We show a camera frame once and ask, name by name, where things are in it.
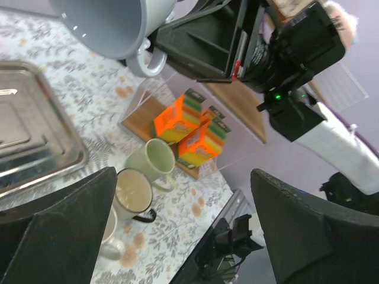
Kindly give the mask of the cream mug black handle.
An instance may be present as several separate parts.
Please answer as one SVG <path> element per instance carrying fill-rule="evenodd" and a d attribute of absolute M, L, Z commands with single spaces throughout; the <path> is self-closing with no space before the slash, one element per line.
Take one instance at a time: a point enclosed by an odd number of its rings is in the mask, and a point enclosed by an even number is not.
<path fill-rule="evenodd" d="M 153 223 L 157 213 L 151 208 L 152 201 L 152 185 L 141 171 L 126 168 L 117 174 L 113 207 L 120 221 Z"/>

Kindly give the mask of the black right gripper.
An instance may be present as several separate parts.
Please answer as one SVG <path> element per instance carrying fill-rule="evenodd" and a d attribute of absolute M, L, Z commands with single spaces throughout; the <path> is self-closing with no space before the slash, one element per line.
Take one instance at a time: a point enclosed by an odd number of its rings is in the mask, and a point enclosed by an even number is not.
<path fill-rule="evenodd" d="M 177 72 L 199 82 L 238 79 L 255 92 L 286 92 L 343 58 L 346 48 L 323 5 L 313 1 L 269 41 L 259 32 L 268 1 L 198 1 L 186 16 L 158 28 L 153 45 Z"/>

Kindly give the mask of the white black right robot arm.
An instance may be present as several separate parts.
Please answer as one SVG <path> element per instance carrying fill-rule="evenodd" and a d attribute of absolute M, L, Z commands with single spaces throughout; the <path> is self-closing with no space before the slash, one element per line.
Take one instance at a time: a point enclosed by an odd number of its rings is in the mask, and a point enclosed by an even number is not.
<path fill-rule="evenodd" d="M 378 214 L 378 153 L 340 116 L 304 90 L 346 53 L 342 19 L 311 1 L 281 24 L 271 1 L 205 1 L 159 27 L 153 45 L 180 74 L 201 83 L 238 80 L 264 96 L 271 127 L 337 173 L 328 201 Z"/>

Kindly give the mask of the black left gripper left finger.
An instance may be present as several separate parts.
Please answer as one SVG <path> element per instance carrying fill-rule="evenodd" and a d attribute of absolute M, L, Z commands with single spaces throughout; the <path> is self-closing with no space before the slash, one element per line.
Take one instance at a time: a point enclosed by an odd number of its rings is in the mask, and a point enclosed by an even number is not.
<path fill-rule="evenodd" d="M 116 183 L 105 167 L 1 211 L 1 283 L 90 283 Z"/>

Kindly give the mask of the light green mug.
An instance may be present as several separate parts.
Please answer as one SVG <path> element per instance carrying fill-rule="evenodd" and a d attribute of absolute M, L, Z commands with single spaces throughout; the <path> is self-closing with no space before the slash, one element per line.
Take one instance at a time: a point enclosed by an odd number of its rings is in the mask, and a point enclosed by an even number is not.
<path fill-rule="evenodd" d="M 169 145 L 159 138 L 150 139 L 145 145 L 135 150 L 127 158 L 125 167 L 142 172 L 160 191 L 171 192 L 176 187 L 176 182 L 171 176 L 175 168 L 174 153 Z M 170 184 L 168 188 L 156 183 L 162 177 L 165 177 Z"/>

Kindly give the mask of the white speckled mug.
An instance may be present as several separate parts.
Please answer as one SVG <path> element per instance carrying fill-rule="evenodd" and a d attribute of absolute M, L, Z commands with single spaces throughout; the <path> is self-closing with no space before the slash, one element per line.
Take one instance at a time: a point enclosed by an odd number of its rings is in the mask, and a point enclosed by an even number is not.
<path fill-rule="evenodd" d="M 120 260 L 126 252 L 124 243 L 115 236 L 117 223 L 118 216 L 112 206 L 104 230 L 104 235 L 102 237 L 99 255 L 113 261 Z"/>

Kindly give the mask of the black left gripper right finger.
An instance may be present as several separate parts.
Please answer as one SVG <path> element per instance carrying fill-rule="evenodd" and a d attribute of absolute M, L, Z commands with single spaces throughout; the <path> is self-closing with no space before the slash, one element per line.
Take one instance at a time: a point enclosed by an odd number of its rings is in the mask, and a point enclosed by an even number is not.
<path fill-rule="evenodd" d="M 261 169 L 251 191 L 277 283 L 378 283 L 378 217 Z"/>

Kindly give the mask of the grey mug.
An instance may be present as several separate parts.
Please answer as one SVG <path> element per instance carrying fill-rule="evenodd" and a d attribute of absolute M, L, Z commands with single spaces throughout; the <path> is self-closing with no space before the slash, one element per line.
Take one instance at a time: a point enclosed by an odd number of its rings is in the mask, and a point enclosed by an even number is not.
<path fill-rule="evenodd" d="M 114 60 L 125 60 L 140 78 L 158 75 L 167 60 L 155 47 L 150 62 L 145 55 L 148 37 L 174 18 L 175 1 L 161 0 L 55 0 L 54 12 L 66 28 L 91 51 Z"/>

